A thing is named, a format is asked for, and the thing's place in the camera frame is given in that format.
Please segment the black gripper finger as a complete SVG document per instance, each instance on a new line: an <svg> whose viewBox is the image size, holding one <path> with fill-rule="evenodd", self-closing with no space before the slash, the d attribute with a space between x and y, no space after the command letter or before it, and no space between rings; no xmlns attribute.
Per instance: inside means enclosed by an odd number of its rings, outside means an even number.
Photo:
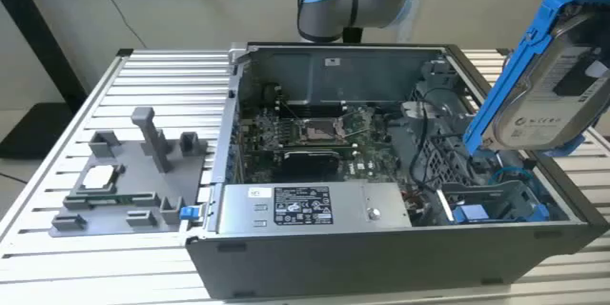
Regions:
<svg viewBox="0 0 610 305"><path fill-rule="evenodd" d="M558 96L581 96L595 82L595 78L585 74L595 57L593 48L573 46L563 50L555 66L562 65L567 71L553 91Z"/></svg>

